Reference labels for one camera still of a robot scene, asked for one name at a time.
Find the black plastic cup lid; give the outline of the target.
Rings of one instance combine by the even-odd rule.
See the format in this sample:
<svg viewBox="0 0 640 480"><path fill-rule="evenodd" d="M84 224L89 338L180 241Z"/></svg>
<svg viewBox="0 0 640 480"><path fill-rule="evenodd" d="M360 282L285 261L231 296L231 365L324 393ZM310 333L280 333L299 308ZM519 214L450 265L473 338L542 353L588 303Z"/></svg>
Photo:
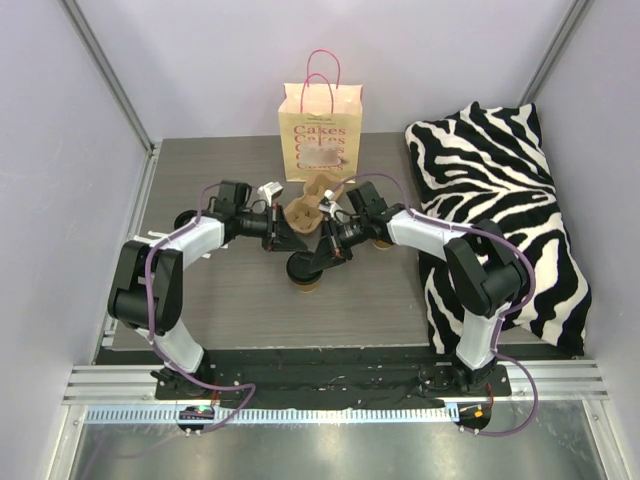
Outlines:
<svg viewBox="0 0 640 480"><path fill-rule="evenodd" d="M297 285L311 285L317 282L321 271L311 271L313 255L309 252L293 253L286 262L286 273L289 279Z"/></svg>

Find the brown paper coffee cup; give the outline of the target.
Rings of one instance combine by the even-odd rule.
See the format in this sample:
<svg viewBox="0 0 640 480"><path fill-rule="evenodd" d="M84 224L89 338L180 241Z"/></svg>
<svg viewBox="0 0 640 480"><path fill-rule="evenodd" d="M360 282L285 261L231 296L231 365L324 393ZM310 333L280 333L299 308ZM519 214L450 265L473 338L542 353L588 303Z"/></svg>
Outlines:
<svg viewBox="0 0 640 480"><path fill-rule="evenodd" d="M382 240L373 240L372 243L379 249L388 249L392 247L392 244Z"/></svg>

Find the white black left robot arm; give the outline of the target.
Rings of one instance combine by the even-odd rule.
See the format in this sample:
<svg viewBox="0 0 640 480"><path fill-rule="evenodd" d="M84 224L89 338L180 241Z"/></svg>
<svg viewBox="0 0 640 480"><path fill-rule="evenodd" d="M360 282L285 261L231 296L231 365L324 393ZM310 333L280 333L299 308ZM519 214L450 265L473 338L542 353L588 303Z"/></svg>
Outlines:
<svg viewBox="0 0 640 480"><path fill-rule="evenodd" d="M238 237L258 239L267 252L306 252L278 203L282 191L278 182L255 188L223 180L203 190L182 226L155 240L129 240L121 248L108 314L145 337L165 368L179 374L178 386L190 398L211 391L213 369L181 319L184 271Z"/></svg>

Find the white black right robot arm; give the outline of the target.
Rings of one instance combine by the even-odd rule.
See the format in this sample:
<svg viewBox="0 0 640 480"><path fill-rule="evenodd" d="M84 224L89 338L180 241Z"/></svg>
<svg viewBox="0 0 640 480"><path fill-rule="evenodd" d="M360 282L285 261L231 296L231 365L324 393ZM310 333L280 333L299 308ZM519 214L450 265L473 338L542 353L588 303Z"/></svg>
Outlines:
<svg viewBox="0 0 640 480"><path fill-rule="evenodd" d="M390 206L371 182L352 189L347 196L354 216L340 211L333 190L322 190L322 233L305 272L317 276L346 263L352 258L353 247L368 240L410 247L441 259L464 312L451 380L460 393L477 393L495 367L504 318L523 308L534 295L531 263L492 221L475 225L447 222L406 205Z"/></svg>

